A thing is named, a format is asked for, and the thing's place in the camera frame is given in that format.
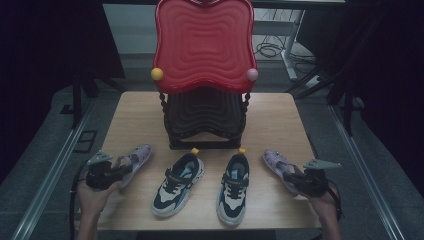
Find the sneaker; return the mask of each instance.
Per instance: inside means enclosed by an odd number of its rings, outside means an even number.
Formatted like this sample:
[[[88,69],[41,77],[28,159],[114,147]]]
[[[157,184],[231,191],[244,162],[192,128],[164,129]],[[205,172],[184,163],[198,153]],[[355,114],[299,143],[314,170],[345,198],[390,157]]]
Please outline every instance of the sneaker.
[[[188,201],[191,187],[203,177],[205,167],[195,151],[186,153],[166,170],[166,178],[152,202],[152,212],[156,216],[169,217],[181,211]]]
[[[298,194],[294,184],[285,181],[283,175],[284,173],[291,174],[291,168],[294,169],[295,173],[303,174],[299,167],[294,164],[291,164],[287,160],[287,158],[285,158],[279,152],[274,150],[265,150],[262,157],[269,169],[271,169],[275,174],[280,177],[281,181],[283,181],[286,188],[293,194]]]
[[[246,211],[246,190],[249,185],[249,163],[244,154],[235,154],[222,177],[216,202],[218,218],[229,226],[241,223]]]
[[[115,166],[121,166],[121,164],[132,166],[132,172],[130,174],[125,175],[121,181],[121,189],[126,187],[128,183],[130,183],[131,179],[134,177],[140,167],[143,166],[143,164],[150,158],[151,154],[152,148],[150,147],[150,145],[143,144],[135,148],[129,156],[118,158],[115,163]]]

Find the yellow knob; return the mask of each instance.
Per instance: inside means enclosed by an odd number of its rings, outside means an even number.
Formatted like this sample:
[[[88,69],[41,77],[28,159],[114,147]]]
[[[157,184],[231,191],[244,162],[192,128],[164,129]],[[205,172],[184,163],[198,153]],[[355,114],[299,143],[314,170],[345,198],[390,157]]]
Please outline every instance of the yellow knob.
[[[238,152],[239,152],[239,154],[245,154],[246,153],[246,149],[239,148]]]
[[[191,153],[193,153],[194,155],[197,155],[199,153],[199,149],[193,148],[191,149]]]
[[[163,78],[163,71],[160,68],[153,68],[150,74],[152,75],[152,78],[156,81],[159,81]]]

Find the red lid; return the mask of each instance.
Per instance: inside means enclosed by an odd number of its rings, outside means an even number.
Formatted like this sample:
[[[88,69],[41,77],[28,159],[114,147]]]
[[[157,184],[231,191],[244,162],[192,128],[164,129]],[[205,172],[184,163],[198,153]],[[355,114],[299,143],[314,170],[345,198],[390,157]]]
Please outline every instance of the red lid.
[[[182,93],[208,86],[251,91],[253,7],[248,0],[161,0],[156,7],[158,47],[153,68],[159,91]]]

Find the purple sneaker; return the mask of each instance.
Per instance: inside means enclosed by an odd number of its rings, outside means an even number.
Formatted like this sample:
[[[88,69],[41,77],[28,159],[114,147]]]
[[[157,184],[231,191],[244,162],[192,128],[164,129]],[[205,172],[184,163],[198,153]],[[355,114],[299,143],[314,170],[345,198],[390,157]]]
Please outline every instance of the purple sneaker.
[[[121,166],[121,164],[132,165],[132,172],[125,175],[121,181],[121,189],[126,187],[128,183],[130,183],[131,179],[134,177],[138,169],[140,169],[140,167],[149,159],[151,154],[152,148],[150,147],[150,145],[143,144],[134,149],[129,156],[118,158],[115,163],[115,166]]]
[[[291,164],[283,155],[274,150],[265,150],[264,155],[262,156],[266,165],[275,172],[286,185],[287,189],[294,193],[298,194],[296,187],[293,183],[286,182],[283,178],[283,173],[291,173],[290,169],[293,168],[295,173],[301,174],[302,171],[294,164]]]

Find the wooden tabletop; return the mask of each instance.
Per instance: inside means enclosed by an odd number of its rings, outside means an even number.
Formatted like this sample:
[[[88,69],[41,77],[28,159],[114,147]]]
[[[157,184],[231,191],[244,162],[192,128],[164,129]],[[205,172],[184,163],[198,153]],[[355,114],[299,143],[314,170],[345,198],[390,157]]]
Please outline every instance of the wooden tabletop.
[[[246,214],[236,229],[319,227],[308,201],[294,197],[262,160],[265,149],[278,150],[299,167],[313,158],[295,103],[290,94],[252,93],[242,147],[250,165]],[[157,92],[122,94],[102,150],[116,159],[140,144],[153,154],[131,183],[113,193],[102,212],[99,230],[214,230],[227,229],[216,215],[221,177],[237,149],[200,149],[203,179],[192,187],[187,205],[176,215],[158,218],[151,203],[165,170],[190,150],[171,150],[163,125]]]

